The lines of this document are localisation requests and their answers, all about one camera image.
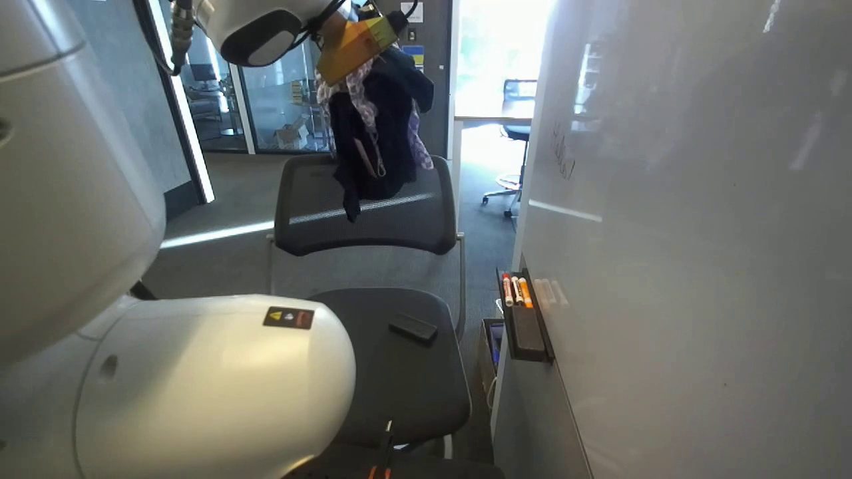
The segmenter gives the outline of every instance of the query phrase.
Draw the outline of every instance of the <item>white robot body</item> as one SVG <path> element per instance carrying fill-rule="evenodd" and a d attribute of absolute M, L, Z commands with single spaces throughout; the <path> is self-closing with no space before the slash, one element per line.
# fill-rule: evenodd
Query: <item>white robot body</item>
<path fill-rule="evenodd" d="M 3 368 L 127 292 L 160 251 L 165 208 L 60 3 L 0 10 Z"/>
<path fill-rule="evenodd" d="M 262 325 L 269 309 L 308 326 Z M 321 302 L 119 297 L 0 373 L 0 475 L 284 475 L 336 435 L 353 350 Z"/>
<path fill-rule="evenodd" d="M 342 423 L 352 341 L 308 300 L 124 297 L 161 195 L 63 7 L 0 3 L 0 475 L 281 475 Z"/>

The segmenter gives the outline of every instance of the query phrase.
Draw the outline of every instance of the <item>label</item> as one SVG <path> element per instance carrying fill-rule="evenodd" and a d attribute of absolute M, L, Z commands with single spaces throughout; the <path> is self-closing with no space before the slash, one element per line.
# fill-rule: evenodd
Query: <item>label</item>
<path fill-rule="evenodd" d="M 262 317 L 262 326 L 296 326 L 296 329 L 312 329 L 313 310 L 312 309 L 278 309 L 269 305 Z"/>
<path fill-rule="evenodd" d="M 425 48 L 423 44 L 401 44 L 401 52 L 415 62 L 415 68 L 425 71 Z"/>

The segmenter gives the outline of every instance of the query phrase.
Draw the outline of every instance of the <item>yellow object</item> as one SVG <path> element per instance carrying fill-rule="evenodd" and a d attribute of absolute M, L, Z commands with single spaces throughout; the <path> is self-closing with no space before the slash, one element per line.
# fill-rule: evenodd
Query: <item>yellow object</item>
<path fill-rule="evenodd" d="M 341 42 L 321 51 L 316 71 L 326 84 L 341 82 L 345 75 L 360 68 L 365 62 L 374 59 L 381 51 L 394 44 L 391 24 L 381 19 L 368 19 L 345 24 Z"/>
<path fill-rule="evenodd" d="M 519 281 L 519 288 L 522 288 L 522 296 L 525 296 L 525 309 L 531 309 L 531 292 L 530 292 L 530 281 L 526 281 L 526 276 L 522 276 L 522 280 L 515 280 Z"/>

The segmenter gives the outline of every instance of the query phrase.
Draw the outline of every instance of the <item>gray floor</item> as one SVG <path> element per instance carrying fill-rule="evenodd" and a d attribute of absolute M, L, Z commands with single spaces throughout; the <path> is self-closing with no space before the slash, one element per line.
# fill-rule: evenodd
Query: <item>gray floor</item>
<path fill-rule="evenodd" d="M 522 144 L 501 136 L 501 128 L 462 132 L 459 208 L 466 235 L 466 332 L 462 358 L 471 381 L 473 413 L 454 435 L 454 457 L 491 461 L 486 404 L 479 386 L 475 354 L 481 320 L 494 317 L 494 268 L 505 268 L 514 247 L 514 221 L 503 219 L 503 199 L 481 204 L 481 191 L 494 189 L 498 175 L 514 175 Z M 342 284 L 410 284 L 441 296 L 457 310 L 459 256 L 441 258 L 388 247 L 352 247 L 290 258 L 269 243 L 281 156 L 210 155 L 216 201 L 184 213 L 167 224 L 167 239 L 257 225 L 216 243 L 161 251 L 144 281 L 160 297 L 274 292 L 312 296 Z"/>

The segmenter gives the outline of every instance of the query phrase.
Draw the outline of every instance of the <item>office chair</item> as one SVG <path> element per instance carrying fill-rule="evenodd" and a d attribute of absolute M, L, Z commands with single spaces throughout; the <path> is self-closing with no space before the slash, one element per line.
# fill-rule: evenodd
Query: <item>office chair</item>
<path fill-rule="evenodd" d="M 374 453 L 365 446 L 326 446 L 318 457 L 284 479 L 503 479 L 491 462 L 445 461 L 427 455 Z"/>
<path fill-rule="evenodd" d="M 503 80 L 503 111 L 505 115 L 530 115 L 535 105 L 535 80 Z M 503 121 L 503 132 L 510 140 L 525 140 L 525 155 L 530 144 L 530 121 Z M 525 168 L 515 177 L 498 177 L 501 189 L 481 195 L 481 204 L 491 196 L 505 196 L 503 216 L 510 219 L 515 211 L 515 201 L 522 199 L 522 184 L 525 184 Z"/>
<path fill-rule="evenodd" d="M 445 256 L 459 243 L 447 159 L 433 159 L 433 171 L 417 171 L 417 177 L 405 184 L 394 199 L 365 199 L 353 221 L 342 213 L 342 189 L 332 172 L 332 156 L 290 156 L 281 164 L 274 213 L 277 247 L 308 256 L 332 247 L 391 245 Z M 341 317 L 357 357 L 353 404 L 337 445 L 374 446 L 388 421 L 394 445 L 423 445 L 466 423 L 467 384 L 453 313 L 441 297 L 406 288 L 342 288 L 312 300 L 326 302 Z M 425 322 L 433 338 L 419 342 L 399 334 L 391 329 L 397 320 Z"/>

